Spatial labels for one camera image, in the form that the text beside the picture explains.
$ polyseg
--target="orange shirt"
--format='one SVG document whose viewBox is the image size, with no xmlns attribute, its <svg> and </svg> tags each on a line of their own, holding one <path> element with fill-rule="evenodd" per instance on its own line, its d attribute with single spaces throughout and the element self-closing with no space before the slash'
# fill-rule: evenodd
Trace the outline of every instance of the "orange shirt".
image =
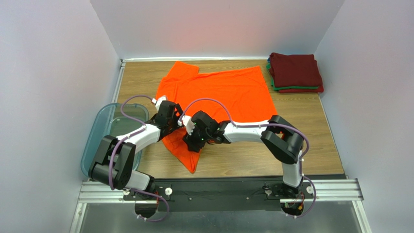
<svg viewBox="0 0 414 233">
<path fill-rule="evenodd" d="M 179 103 L 183 110 L 196 99 L 216 99 L 228 108 L 236 122 L 263 121 L 277 114 L 260 67 L 204 74 L 199 74 L 198 70 L 197 66 L 175 62 L 168 75 L 161 80 L 156 99 L 166 95 L 168 100 Z M 203 110 L 217 122 L 229 120 L 219 104 L 208 100 L 193 104 L 186 115 L 193 116 L 199 110 Z M 186 130 L 181 128 L 164 137 L 162 141 L 194 173 L 200 152 L 188 151 L 182 140 L 185 134 Z"/>
</svg>

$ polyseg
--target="blue plastic container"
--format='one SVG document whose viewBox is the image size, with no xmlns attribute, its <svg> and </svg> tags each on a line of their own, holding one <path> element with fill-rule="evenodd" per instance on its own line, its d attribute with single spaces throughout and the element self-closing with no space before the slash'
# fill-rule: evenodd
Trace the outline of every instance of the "blue plastic container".
<svg viewBox="0 0 414 233">
<path fill-rule="evenodd" d="M 141 104 L 126 104 L 123 108 L 124 112 L 132 117 L 138 118 L 142 121 L 147 121 L 149 114 L 148 110 Z M 106 135 L 119 136 L 127 134 L 141 127 L 137 121 L 128 119 L 121 114 L 121 104 L 111 103 L 103 107 L 96 116 L 87 140 L 84 154 L 81 160 L 81 169 L 85 176 L 88 176 L 89 167 L 95 157 L 101 140 Z M 141 159 L 142 151 L 138 152 L 134 158 L 133 169 L 137 169 Z"/>
</svg>

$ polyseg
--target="wood surface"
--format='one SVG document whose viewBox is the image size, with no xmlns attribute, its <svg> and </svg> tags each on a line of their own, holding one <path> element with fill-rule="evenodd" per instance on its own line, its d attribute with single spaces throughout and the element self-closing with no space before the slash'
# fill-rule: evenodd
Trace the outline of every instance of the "wood surface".
<svg viewBox="0 0 414 233">
<path fill-rule="evenodd" d="M 310 151 L 304 158 L 304 173 L 343 174 L 342 164 L 316 93 L 279 94 L 273 91 L 270 86 L 271 76 L 266 70 L 266 60 L 186 61 L 185 63 L 200 67 L 200 73 L 260 66 L 278 114 L 309 138 Z M 118 102 L 123 103 L 137 94 L 155 97 L 161 79 L 167 75 L 173 64 L 174 62 L 126 63 Z M 144 105 L 150 112 L 150 117 L 156 113 L 155 107 L 145 98 L 136 98 L 131 103 Z M 281 163 L 263 144 L 254 142 L 238 142 L 230 145 L 206 144 L 194 174 L 191 174 L 162 142 L 158 142 L 144 149 L 138 169 L 157 178 L 283 174 Z"/>
</svg>

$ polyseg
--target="wall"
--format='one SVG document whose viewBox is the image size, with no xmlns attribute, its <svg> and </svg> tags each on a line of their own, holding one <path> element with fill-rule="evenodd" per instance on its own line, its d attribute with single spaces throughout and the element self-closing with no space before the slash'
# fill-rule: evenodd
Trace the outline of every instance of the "wall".
<svg viewBox="0 0 414 233">
<path fill-rule="evenodd" d="M 321 95 L 373 232 L 414 228 L 414 2 L 346 0 L 317 51 Z"/>
<path fill-rule="evenodd" d="M 91 0 L 120 58 L 314 53 L 344 0 Z"/>
<path fill-rule="evenodd" d="M 87 0 L 0 3 L 0 228 L 68 232 L 120 61 Z"/>
</svg>

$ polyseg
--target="dark red cloth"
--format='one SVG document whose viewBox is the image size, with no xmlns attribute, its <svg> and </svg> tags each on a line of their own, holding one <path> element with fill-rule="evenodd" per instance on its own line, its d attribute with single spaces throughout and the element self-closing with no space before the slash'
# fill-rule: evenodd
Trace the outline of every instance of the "dark red cloth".
<svg viewBox="0 0 414 233">
<path fill-rule="evenodd" d="M 313 54 L 283 55 L 273 52 L 270 54 L 270 74 L 273 76 L 275 87 L 286 86 L 322 86 Z"/>
<path fill-rule="evenodd" d="M 299 92 L 319 92 L 322 93 L 324 91 L 324 87 L 320 86 L 318 89 L 284 89 L 279 90 L 279 93 L 299 93 Z"/>
</svg>

